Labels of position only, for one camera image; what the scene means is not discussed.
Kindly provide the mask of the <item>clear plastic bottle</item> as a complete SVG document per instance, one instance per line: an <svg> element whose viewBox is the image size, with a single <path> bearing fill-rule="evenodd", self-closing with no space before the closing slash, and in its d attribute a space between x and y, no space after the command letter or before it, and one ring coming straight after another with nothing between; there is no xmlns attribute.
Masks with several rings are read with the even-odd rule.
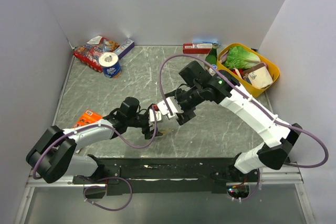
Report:
<svg viewBox="0 0 336 224"><path fill-rule="evenodd" d="M214 70L215 69L213 69L212 67L207 67L207 71L210 73L211 76L214 76L216 74Z"/></svg>

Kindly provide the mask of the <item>clear bottle yellow label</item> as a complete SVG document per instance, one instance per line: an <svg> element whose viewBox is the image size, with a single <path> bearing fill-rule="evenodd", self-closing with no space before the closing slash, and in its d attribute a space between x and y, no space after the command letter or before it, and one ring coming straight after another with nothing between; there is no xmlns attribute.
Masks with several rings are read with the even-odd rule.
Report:
<svg viewBox="0 0 336 224"><path fill-rule="evenodd" d="M157 123L156 137L165 136L173 133L174 123L170 120L163 120Z"/></svg>

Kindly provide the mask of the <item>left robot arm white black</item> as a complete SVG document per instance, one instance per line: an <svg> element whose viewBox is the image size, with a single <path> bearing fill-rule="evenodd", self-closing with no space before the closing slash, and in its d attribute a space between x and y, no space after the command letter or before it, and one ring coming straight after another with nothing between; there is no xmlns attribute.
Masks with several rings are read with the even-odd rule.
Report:
<svg viewBox="0 0 336 224"><path fill-rule="evenodd" d="M152 143L157 133L157 126L150 125L152 116L155 104L142 109L138 99L127 97L118 108L94 123L70 129L49 127L26 156L33 179L51 184L64 175L82 175L92 183L100 182L103 166L93 156L77 156L76 151L116 137L124 140L123 133L130 127L140 128L145 139Z"/></svg>

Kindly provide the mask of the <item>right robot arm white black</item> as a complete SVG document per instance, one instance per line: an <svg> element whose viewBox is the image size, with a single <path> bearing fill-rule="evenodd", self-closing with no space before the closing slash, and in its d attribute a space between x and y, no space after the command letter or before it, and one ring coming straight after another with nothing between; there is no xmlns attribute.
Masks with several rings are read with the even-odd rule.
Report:
<svg viewBox="0 0 336 224"><path fill-rule="evenodd" d="M196 116L196 107L204 101L229 109L247 123L262 138L263 143L252 150L238 154L234 165L230 167L230 177L235 181L243 180L249 172L261 167L279 170L285 164L289 152L296 143L300 133L289 127L276 124L276 115L268 117L262 112L264 108L239 81L225 70L211 75L197 61L190 62L179 75L189 87L175 91L175 99L182 112L177 115L179 125L183 125Z"/></svg>

